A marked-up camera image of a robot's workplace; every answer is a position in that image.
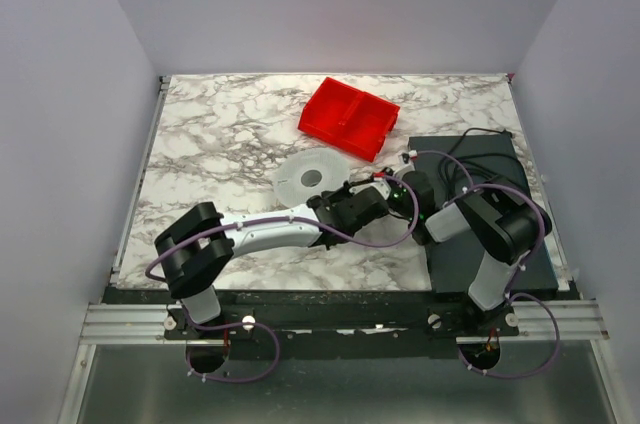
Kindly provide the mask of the white plastic cable spool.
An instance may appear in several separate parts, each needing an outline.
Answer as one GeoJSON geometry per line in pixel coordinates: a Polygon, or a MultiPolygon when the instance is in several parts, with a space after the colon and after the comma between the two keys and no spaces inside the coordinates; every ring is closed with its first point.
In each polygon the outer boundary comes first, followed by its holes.
{"type": "Polygon", "coordinates": [[[272,182],[277,200],[286,207],[295,207],[324,191],[340,188],[349,175],[349,163],[339,152],[312,148],[287,157],[272,182]]]}

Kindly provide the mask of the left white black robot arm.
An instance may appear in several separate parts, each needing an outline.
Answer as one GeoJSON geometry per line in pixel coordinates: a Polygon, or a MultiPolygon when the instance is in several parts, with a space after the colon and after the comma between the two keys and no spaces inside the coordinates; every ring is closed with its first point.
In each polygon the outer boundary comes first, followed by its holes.
{"type": "Polygon", "coordinates": [[[278,248],[331,248],[389,214],[391,187],[382,181],[344,185],[307,203],[256,215],[224,215],[211,202],[194,206],[156,237],[154,245],[174,300],[191,320],[208,324],[221,305],[214,281],[234,258],[278,248]]]}

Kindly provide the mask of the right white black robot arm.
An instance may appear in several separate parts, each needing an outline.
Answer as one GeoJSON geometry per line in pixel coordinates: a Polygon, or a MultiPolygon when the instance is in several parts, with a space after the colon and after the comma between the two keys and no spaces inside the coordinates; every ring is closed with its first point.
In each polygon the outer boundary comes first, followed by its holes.
{"type": "Polygon", "coordinates": [[[501,181],[481,183],[437,207],[423,172],[387,181],[389,209],[408,221],[416,244],[431,250],[472,234],[482,247],[476,275],[463,301],[464,313],[481,320],[509,299],[510,286],[552,230],[547,212],[501,181]]]}

